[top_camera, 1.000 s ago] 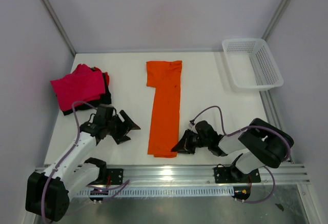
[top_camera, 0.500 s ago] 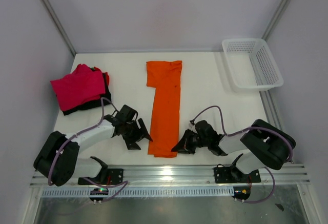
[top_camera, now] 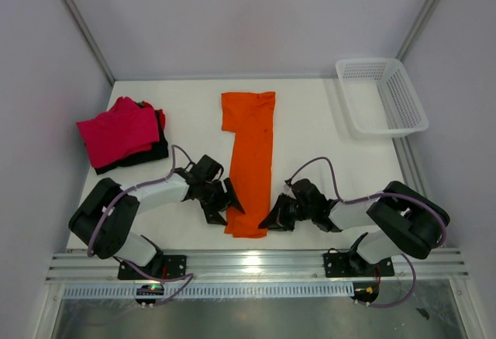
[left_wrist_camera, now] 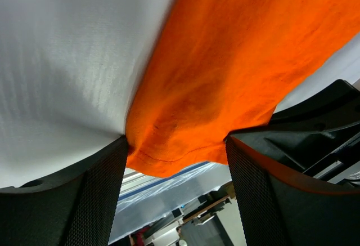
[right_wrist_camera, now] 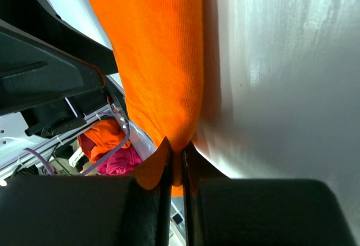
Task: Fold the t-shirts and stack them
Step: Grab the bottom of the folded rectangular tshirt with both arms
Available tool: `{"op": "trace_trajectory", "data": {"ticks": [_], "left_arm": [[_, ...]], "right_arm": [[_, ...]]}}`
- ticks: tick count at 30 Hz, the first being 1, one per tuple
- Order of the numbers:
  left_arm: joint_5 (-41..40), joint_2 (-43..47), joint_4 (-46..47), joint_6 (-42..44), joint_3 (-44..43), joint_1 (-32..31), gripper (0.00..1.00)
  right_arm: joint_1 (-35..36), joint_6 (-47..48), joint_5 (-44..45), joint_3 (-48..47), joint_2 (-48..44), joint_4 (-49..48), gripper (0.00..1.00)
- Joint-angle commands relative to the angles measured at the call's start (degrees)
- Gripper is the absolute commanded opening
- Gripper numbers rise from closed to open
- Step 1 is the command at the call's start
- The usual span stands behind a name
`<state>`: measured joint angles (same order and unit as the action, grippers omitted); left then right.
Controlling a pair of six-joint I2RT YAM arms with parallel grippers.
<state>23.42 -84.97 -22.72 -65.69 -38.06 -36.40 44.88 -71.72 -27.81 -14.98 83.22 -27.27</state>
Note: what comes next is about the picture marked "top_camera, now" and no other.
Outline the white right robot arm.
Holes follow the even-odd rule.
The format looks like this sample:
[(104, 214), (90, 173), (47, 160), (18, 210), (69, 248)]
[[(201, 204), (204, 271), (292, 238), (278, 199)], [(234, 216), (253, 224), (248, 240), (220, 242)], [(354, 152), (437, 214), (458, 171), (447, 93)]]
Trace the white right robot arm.
[(382, 263), (401, 254), (424, 260), (446, 239), (448, 213), (398, 181), (390, 182), (381, 192), (352, 201), (326, 198), (307, 178), (290, 188), (290, 195), (277, 197), (273, 209), (259, 223), (260, 229), (292, 231), (296, 222), (304, 220), (326, 233), (378, 228), (360, 235), (348, 251), (328, 253), (328, 276), (369, 276)]

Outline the orange t shirt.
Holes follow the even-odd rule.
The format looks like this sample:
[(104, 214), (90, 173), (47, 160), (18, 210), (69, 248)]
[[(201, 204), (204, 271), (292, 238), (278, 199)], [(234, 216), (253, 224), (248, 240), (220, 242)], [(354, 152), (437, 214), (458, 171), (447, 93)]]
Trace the orange t shirt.
[(229, 178), (243, 210), (227, 210), (225, 232), (236, 238), (267, 235), (259, 225), (270, 212), (274, 92), (222, 94), (222, 130), (235, 135)]

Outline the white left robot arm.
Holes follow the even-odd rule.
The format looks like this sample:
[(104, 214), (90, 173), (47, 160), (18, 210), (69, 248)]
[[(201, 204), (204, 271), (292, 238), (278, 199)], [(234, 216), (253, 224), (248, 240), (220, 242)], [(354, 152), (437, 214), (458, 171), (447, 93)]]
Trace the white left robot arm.
[(91, 257), (114, 258), (145, 278), (160, 276), (166, 267), (164, 253), (148, 238), (131, 231), (135, 218), (170, 203), (197, 201), (210, 225), (225, 226), (221, 213), (245, 210), (223, 166), (208, 155), (185, 168), (171, 169), (163, 178), (128, 187), (103, 178), (79, 205), (69, 230), (87, 247)]

